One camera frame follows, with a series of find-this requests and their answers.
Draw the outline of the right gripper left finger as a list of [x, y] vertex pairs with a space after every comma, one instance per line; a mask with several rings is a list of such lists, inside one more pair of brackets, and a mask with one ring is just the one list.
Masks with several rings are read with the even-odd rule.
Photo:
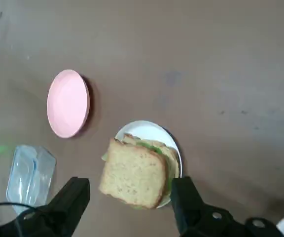
[[0, 202], [0, 206], [25, 208], [12, 221], [0, 224], [0, 237], [71, 237], [89, 201], [89, 179], [71, 177], [49, 204]]

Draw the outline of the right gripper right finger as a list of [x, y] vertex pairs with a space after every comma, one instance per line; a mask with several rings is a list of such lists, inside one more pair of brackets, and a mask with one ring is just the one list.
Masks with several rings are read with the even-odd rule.
[[190, 177], [172, 180], [171, 203], [181, 237], [282, 237], [275, 224], [248, 218], [241, 224], [226, 209], [203, 202]]

